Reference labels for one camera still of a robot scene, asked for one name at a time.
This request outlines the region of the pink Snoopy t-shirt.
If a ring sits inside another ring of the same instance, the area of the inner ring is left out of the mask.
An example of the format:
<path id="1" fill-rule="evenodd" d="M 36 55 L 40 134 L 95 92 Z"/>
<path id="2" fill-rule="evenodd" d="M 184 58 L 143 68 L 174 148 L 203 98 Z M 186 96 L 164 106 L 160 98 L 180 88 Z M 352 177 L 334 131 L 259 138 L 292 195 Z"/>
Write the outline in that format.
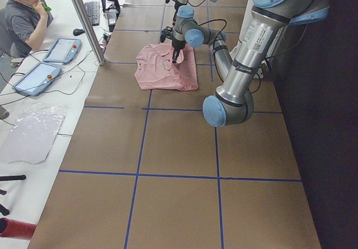
<path id="1" fill-rule="evenodd" d="M 134 74 L 143 90 L 163 89 L 192 91 L 199 87 L 195 52 L 186 45 L 180 51 L 177 62 L 172 61 L 171 44 L 148 44 L 136 56 Z"/>

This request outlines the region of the black keyboard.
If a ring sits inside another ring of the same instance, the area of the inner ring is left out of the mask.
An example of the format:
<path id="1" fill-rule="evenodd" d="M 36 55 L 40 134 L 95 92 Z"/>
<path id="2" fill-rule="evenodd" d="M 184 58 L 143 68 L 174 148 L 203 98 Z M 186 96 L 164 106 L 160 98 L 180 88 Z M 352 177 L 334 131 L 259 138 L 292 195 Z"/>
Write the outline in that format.
<path id="1" fill-rule="evenodd" d="M 98 26 L 100 24 L 99 3 L 95 1 L 85 2 L 84 9 L 89 17 L 92 26 Z"/>

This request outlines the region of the black computer mouse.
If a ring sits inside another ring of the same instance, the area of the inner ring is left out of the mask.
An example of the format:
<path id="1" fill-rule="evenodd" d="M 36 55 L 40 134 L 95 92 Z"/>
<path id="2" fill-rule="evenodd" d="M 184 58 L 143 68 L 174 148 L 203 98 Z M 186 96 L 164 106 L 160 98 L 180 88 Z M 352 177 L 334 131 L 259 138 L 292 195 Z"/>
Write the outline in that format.
<path id="1" fill-rule="evenodd" d="M 73 35 L 74 36 L 79 36 L 79 35 L 82 35 L 84 33 L 85 33 L 84 29 L 74 29 L 73 30 Z"/>

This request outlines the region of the upper blue teach pendant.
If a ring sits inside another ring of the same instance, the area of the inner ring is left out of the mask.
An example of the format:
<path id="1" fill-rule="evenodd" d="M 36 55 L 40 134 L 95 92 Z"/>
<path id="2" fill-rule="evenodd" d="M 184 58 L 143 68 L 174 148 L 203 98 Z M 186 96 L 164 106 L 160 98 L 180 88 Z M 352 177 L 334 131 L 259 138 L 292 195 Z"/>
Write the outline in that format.
<path id="1" fill-rule="evenodd" d="M 79 53 L 82 41 L 77 38 L 57 38 L 43 62 L 69 64 Z"/>

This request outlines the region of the blue teach pendant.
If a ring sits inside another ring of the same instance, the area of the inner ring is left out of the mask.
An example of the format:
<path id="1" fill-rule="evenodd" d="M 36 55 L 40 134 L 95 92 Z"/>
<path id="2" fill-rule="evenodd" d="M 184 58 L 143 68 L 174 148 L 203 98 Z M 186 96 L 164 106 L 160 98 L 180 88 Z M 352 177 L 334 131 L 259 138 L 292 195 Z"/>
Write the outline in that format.
<path id="1" fill-rule="evenodd" d="M 13 90 L 26 96 L 37 96 L 60 75 L 62 67 L 55 64 L 39 62 L 21 77 Z"/>
<path id="2" fill-rule="evenodd" d="M 43 62 L 69 64 L 79 53 L 82 41 L 77 38 L 57 38 Z"/>

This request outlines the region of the brown paper table cover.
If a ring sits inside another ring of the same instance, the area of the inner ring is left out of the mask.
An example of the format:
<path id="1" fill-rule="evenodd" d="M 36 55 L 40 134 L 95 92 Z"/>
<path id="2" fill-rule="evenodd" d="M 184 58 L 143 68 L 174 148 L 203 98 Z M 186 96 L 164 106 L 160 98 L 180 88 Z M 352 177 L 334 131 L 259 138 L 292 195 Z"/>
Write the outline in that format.
<path id="1" fill-rule="evenodd" d="M 213 128 L 220 85 L 195 51 L 195 91 L 142 91 L 135 58 L 174 9 L 126 0 L 30 248 L 319 248 L 275 87 L 253 81 L 255 111 Z"/>

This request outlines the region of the lower blue teach pendant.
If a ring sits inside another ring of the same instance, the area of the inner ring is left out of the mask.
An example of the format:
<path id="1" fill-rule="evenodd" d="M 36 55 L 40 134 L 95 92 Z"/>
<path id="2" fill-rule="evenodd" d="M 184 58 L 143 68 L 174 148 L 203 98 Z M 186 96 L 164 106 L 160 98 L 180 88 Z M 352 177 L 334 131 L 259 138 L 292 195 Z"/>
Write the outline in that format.
<path id="1" fill-rule="evenodd" d="M 62 67 L 55 64 L 39 62 L 21 77 L 13 90 L 26 96 L 37 96 L 60 75 Z"/>

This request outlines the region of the seated person grey shirt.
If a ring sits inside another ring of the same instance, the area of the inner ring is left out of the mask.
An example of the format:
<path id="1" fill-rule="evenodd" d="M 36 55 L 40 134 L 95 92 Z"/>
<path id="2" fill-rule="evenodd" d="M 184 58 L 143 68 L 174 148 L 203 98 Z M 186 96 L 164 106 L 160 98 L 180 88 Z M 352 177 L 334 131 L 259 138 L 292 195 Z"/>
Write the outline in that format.
<path id="1" fill-rule="evenodd" d="M 53 15 L 44 0 L 8 0 L 5 6 L 6 28 L 13 40 L 11 56 L 26 57 L 39 50 Z"/>

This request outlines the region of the clear plastic bag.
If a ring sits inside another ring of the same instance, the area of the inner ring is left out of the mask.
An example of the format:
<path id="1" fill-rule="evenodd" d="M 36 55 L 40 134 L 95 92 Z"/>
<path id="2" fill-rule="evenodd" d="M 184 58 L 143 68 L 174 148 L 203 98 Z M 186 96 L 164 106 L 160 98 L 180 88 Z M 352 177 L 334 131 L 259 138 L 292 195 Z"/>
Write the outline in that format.
<path id="1" fill-rule="evenodd" d="M 43 102 L 26 105 L 1 145 L 1 163 L 44 162 L 68 110 L 68 105 Z"/>

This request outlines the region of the red tube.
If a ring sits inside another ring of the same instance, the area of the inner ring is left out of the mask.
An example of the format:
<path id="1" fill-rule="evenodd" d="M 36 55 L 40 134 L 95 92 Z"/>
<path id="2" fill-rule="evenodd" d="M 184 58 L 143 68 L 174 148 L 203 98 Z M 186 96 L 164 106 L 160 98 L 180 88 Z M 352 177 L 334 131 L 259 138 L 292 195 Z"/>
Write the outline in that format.
<path id="1" fill-rule="evenodd" d="M 30 240 L 36 227 L 36 224 L 1 218 L 1 237 Z"/>

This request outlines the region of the aluminium frame post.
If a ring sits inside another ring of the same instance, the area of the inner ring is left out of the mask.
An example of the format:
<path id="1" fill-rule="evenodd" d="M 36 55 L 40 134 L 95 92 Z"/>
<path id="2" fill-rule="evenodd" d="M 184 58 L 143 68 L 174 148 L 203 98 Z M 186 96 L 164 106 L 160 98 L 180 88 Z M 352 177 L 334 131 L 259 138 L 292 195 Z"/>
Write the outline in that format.
<path id="1" fill-rule="evenodd" d="M 75 11 L 78 15 L 78 18 L 83 26 L 83 29 L 87 35 L 87 39 L 90 43 L 90 46 L 95 54 L 95 57 L 98 61 L 99 65 L 103 65 L 105 62 L 105 57 L 103 51 L 98 43 L 97 36 L 90 22 L 90 18 L 87 15 L 87 12 L 84 8 L 84 4 L 82 0 L 72 0 Z"/>

